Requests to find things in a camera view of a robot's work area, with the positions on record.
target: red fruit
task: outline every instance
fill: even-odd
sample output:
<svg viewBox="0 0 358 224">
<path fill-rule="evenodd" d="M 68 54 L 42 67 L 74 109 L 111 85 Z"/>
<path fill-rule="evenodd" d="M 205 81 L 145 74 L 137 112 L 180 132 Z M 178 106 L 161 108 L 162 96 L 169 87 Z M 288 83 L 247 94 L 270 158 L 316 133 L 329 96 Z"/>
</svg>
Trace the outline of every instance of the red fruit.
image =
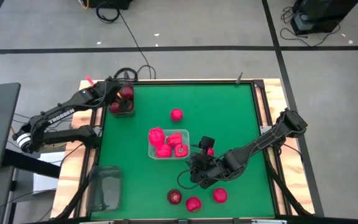
<svg viewBox="0 0 358 224">
<path fill-rule="evenodd" d="M 175 146 L 175 157 L 186 157 L 189 154 L 187 145 L 177 144 Z"/>
<path fill-rule="evenodd" d="M 162 146 L 157 146 L 155 152 L 157 153 L 157 158 L 169 158 L 172 155 L 172 148 L 167 144 L 163 144 Z"/>
<path fill-rule="evenodd" d="M 167 199 L 172 205 L 177 205 L 181 201 L 181 193 L 177 189 L 172 189 L 167 194 Z"/>
<path fill-rule="evenodd" d="M 167 144 L 171 147 L 176 146 L 177 144 L 181 144 L 181 134 L 175 133 L 167 137 Z"/>
<path fill-rule="evenodd" d="M 164 144 L 165 135 L 161 128 L 152 128 L 149 131 L 149 142 L 154 147 L 159 147 Z"/>
<path fill-rule="evenodd" d="M 227 200 L 227 192 L 223 188 L 217 188 L 213 192 L 213 198 L 217 203 L 224 203 Z"/>
<path fill-rule="evenodd" d="M 190 197 L 186 201 L 186 208 L 189 212 L 198 212 L 201 209 L 201 201 L 198 197 Z"/>
<path fill-rule="evenodd" d="M 124 98 L 127 98 L 128 100 L 131 100 L 134 98 L 134 89 L 130 86 L 125 86 L 121 90 L 122 96 Z"/>
<path fill-rule="evenodd" d="M 214 156 L 215 152 L 213 148 L 208 148 L 208 151 L 206 152 L 209 156 Z"/>
<path fill-rule="evenodd" d="M 183 117 L 183 112 L 181 109 L 173 109 L 171 111 L 171 119 L 173 121 L 180 121 Z"/>
<path fill-rule="evenodd" d="M 119 113 L 119 103 L 114 102 L 109 107 L 110 113 Z"/>
</svg>

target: dark red fruit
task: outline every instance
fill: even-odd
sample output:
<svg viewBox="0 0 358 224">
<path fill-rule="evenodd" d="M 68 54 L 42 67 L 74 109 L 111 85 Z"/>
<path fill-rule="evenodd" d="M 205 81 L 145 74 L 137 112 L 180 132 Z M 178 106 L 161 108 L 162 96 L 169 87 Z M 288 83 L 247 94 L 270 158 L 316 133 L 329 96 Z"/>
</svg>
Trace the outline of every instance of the dark red fruit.
<svg viewBox="0 0 358 224">
<path fill-rule="evenodd" d="M 217 188 L 213 192 L 213 198 L 217 203 L 224 203 L 227 200 L 227 192 L 223 188 Z"/>
<path fill-rule="evenodd" d="M 134 98 L 134 89 L 130 86 L 125 86 L 124 88 L 122 88 L 121 94 L 124 98 L 131 100 Z"/>
<path fill-rule="evenodd" d="M 119 103 L 114 102 L 109 107 L 110 113 L 119 113 Z"/>
<path fill-rule="evenodd" d="M 172 205 L 177 205 L 181 201 L 181 193 L 177 189 L 172 189 L 167 194 L 167 199 Z"/>
<path fill-rule="evenodd" d="M 186 201 L 186 208 L 189 212 L 198 212 L 201 209 L 201 201 L 198 197 L 190 197 Z"/>
</svg>

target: gray floor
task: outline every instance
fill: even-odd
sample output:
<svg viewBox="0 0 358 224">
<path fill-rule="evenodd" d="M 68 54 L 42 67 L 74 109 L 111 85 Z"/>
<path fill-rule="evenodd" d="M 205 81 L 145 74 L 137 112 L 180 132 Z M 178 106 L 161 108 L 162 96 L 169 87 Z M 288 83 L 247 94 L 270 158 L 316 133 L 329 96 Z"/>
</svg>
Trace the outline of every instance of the gray floor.
<svg viewBox="0 0 358 224">
<path fill-rule="evenodd" d="M 279 36 L 287 27 L 280 20 L 282 8 L 294 2 L 268 0 L 283 46 L 302 46 Z M 261 0 L 137 0 L 123 15 L 143 47 L 273 45 Z M 310 35 L 307 41 L 315 44 L 323 36 Z M 358 45 L 358 5 L 323 45 Z M 82 10 L 76 0 L 5 0 L 0 9 L 0 49 L 85 47 L 134 47 L 134 43 L 121 20 L 104 24 L 93 9 Z M 241 72 L 243 78 L 281 78 L 274 51 L 145 52 L 145 56 L 158 78 L 236 78 Z M 298 111 L 309 123 L 306 142 L 325 215 L 358 218 L 358 51 L 283 52 L 283 58 Z M 0 83 L 22 84 L 16 111 L 32 116 L 69 99 L 86 75 L 102 79 L 121 67 L 143 64 L 138 52 L 6 54 L 0 55 Z M 147 78 L 148 73 L 144 70 L 140 76 Z M 22 186 L 31 189 L 29 175 L 22 176 Z M 41 218 L 53 194 L 31 199 L 18 203 L 14 223 Z"/>
</svg>

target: black stand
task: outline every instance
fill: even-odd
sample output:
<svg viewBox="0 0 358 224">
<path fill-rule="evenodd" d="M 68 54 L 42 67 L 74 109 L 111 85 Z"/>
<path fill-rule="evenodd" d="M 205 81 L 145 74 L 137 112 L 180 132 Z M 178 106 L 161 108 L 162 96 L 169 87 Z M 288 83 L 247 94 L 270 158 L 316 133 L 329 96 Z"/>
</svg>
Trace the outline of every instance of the black stand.
<svg viewBox="0 0 358 224">
<path fill-rule="evenodd" d="M 59 178 L 60 167 L 48 162 L 25 156 L 21 153 L 6 149 L 2 160 L 3 166 L 13 166 L 18 169 L 35 172 L 47 177 Z"/>
</svg>

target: black equipment box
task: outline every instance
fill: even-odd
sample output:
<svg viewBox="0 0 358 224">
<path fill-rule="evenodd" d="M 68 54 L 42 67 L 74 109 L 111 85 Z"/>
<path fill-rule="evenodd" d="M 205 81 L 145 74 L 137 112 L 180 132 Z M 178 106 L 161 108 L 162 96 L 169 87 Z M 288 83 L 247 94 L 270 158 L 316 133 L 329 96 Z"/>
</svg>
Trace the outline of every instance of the black equipment box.
<svg viewBox="0 0 358 224">
<path fill-rule="evenodd" d="M 82 0 L 84 6 L 86 6 L 87 0 Z M 104 4 L 101 7 L 111 8 L 111 9 L 123 9 L 126 10 L 129 8 L 129 4 L 132 0 L 89 0 L 89 7 L 94 8 L 98 6 L 101 2 L 108 2 L 110 4 Z"/>
</svg>

